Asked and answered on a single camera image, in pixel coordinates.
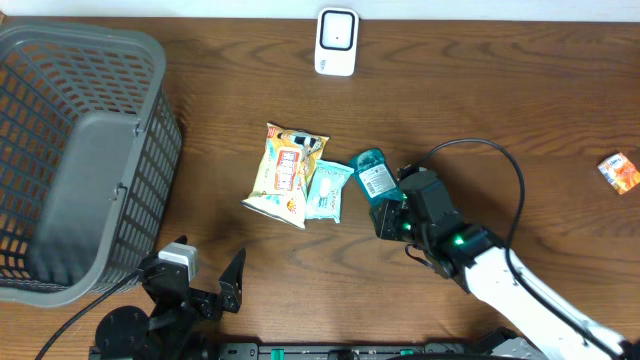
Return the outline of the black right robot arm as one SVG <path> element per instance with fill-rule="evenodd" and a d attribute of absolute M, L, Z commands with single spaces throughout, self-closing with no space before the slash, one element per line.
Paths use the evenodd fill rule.
<path fill-rule="evenodd" d="M 384 200 L 370 210 L 376 235 L 424 252 L 421 260 L 506 317 L 549 359 L 637 359 L 639 343 L 586 316 L 544 284 L 491 230 L 454 209 L 434 217 Z"/>

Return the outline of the orange wiper sheet bag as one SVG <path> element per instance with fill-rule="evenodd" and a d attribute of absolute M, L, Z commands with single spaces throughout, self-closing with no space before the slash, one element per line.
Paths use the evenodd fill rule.
<path fill-rule="evenodd" d="M 267 124 L 264 154 L 246 208 L 305 229 L 309 183 L 328 136 Z"/>

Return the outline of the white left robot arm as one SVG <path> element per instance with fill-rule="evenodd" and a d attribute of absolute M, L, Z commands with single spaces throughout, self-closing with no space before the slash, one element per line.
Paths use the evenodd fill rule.
<path fill-rule="evenodd" d="M 220 291 L 193 288 L 199 270 L 198 251 L 185 236 L 152 253 L 135 275 L 154 302 L 147 314 L 122 306 L 99 323 L 91 359 L 218 359 L 220 346 L 197 332 L 203 321 L 218 322 L 242 304 L 246 251 L 240 250 L 219 277 Z"/>

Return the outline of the teal package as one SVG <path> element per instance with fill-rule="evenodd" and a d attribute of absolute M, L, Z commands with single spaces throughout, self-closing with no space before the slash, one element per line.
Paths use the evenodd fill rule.
<path fill-rule="evenodd" d="M 349 166 L 319 159 L 308 191 L 305 218 L 340 223 L 342 189 L 353 173 Z"/>

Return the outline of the teal mouthwash bottle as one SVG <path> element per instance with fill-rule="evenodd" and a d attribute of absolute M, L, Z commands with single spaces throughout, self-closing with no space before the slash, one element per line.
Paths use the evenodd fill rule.
<path fill-rule="evenodd" d="M 380 149 L 373 148 L 354 156 L 349 161 L 349 166 L 354 170 L 353 177 L 372 207 L 383 200 L 404 200 Z"/>

